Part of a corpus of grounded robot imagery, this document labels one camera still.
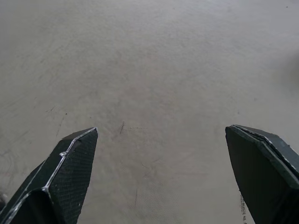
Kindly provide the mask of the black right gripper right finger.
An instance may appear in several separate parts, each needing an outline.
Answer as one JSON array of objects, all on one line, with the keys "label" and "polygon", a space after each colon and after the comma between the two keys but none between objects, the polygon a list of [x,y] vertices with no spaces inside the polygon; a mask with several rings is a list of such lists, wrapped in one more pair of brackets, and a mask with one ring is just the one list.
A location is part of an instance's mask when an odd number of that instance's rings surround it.
[{"label": "black right gripper right finger", "polygon": [[299,224],[299,154],[278,135],[231,125],[229,157],[255,224]]}]

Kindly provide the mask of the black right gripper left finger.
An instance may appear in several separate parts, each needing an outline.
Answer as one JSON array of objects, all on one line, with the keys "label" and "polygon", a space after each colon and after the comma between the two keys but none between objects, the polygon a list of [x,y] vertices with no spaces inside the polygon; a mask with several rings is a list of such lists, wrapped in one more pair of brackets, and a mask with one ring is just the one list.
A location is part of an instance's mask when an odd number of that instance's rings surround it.
[{"label": "black right gripper left finger", "polygon": [[95,127],[62,138],[0,211],[0,224],[77,224],[97,139]]}]

